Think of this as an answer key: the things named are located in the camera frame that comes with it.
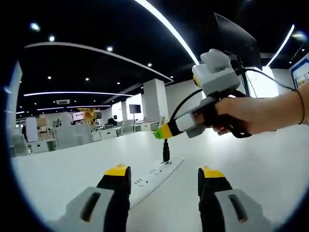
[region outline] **hand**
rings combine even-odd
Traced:
[[[267,116],[264,99],[254,98],[224,98],[216,103],[218,115],[228,114],[244,122],[248,133],[258,134],[273,130],[272,120]],[[196,115],[196,122],[202,123],[203,115]],[[226,128],[213,128],[219,135],[229,133]]]

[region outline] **person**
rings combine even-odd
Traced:
[[[215,107],[218,115],[227,114],[242,120],[250,134],[273,131],[309,119],[309,83],[303,84],[298,92],[291,91],[274,98],[224,98]],[[202,114],[197,114],[195,119],[197,123],[204,122]],[[223,127],[213,129],[219,135],[230,132]]]

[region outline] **white plastic casing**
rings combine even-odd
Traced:
[[[191,128],[194,128],[196,126],[196,122],[193,116],[188,113],[176,119],[176,125],[178,127],[178,130],[187,131]]]

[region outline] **black plug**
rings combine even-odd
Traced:
[[[168,162],[169,161],[169,144],[168,140],[164,140],[163,144],[163,162]]]

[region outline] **air vent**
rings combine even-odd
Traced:
[[[57,100],[56,101],[58,105],[65,105],[65,104],[69,104],[70,100]]]

